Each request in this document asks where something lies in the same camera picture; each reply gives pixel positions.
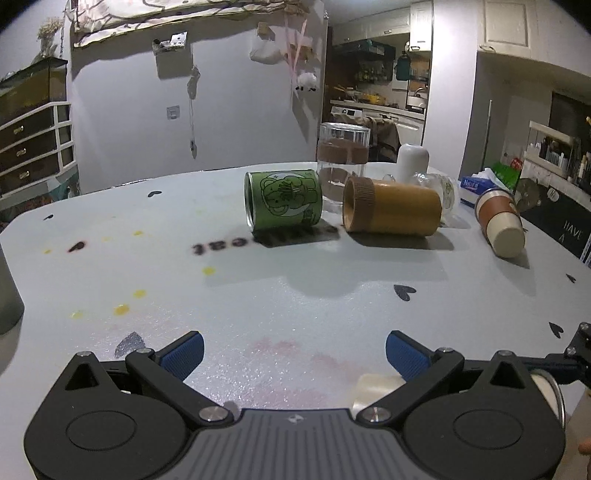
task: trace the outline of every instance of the black drawer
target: black drawer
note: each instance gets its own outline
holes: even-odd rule
[[[56,133],[51,130],[0,153],[0,173],[19,163],[56,149]]]
[[[0,150],[49,127],[53,127],[53,107],[46,108],[0,130]]]
[[[60,171],[57,153],[29,163],[24,167],[12,170],[0,177],[0,192],[2,194],[24,187],[34,181],[55,175]]]

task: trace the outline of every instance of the beige tumbler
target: beige tumbler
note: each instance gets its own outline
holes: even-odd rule
[[[525,246],[525,233],[513,196],[500,188],[484,192],[474,205],[476,218],[495,254],[515,258]]]
[[[22,318],[25,306],[14,284],[0,245],[0,335],[9,331]]]
[[[429,236],[441,221],[435,190],[393,181],[349,177],[343,196],[348,232]]]

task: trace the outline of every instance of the tabletop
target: tabletop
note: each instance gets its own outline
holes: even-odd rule
[[[122,359],[199,330],[205,358],[186,383],[212,400],[350,407],[361,375],[392,374],[393,329],[467,358],[545,356],[588,318],[587,267],[527,221],[521,256],[497,258],[465,206],[427,239],[353,238],[325,213],[315,236],[255,241],[245,173],[306,168],[315,164],[147,180],[27,212],[0,234],[25,303],[0,337],[3,478],[33,478],[23,434],[77,351]],[[368,165],[384,173],[395,165]],[[416,292],[400,298],[395,285]],[[582,391],[564,390],[568,410]]]

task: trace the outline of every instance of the ribbed gray panel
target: ribbed gray panel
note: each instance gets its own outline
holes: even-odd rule
[[[387,430],[355,424],[348,410],[244,410],[208,429],[161,480],[434,480]]]

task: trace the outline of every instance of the ribbed brown lid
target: ribbed brown lid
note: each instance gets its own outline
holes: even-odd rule
[[[375,187],[371,179],[350,176],[343,194],[343,225],[348,232],[365,232],[371,225]]]

